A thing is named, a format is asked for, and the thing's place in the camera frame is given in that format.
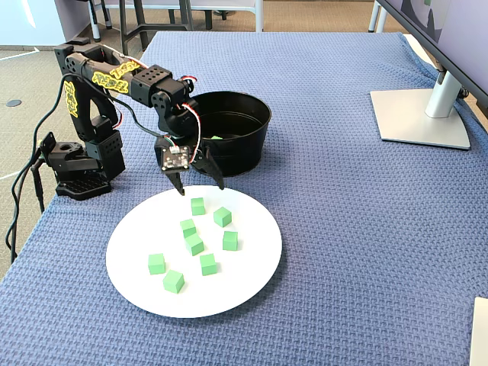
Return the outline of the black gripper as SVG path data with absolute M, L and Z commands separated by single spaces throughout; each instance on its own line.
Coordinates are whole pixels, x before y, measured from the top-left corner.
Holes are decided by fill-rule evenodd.
M 155 143 L 155 152 L 159 164 L 169 164 L 174 160 L 167 159 L 172 149 L 179 148 L 181 153 L 188 155 L 182 164 L 191 164 L 198 172 L 209 175 L 220 190 L 224 189 L 223 173 L 210 153 L 210 149 L 203 145 L 203 130 L 201 118 L 198 114 L 199 106 L 196 101 L 188 101 L 170 107 L 165 102 L 154 104 L 159 115 L 159 129 L 165 132 Z M 180 172 L 166 172 L 166 177 L 181 195 L 185 189 L 181 182 Z

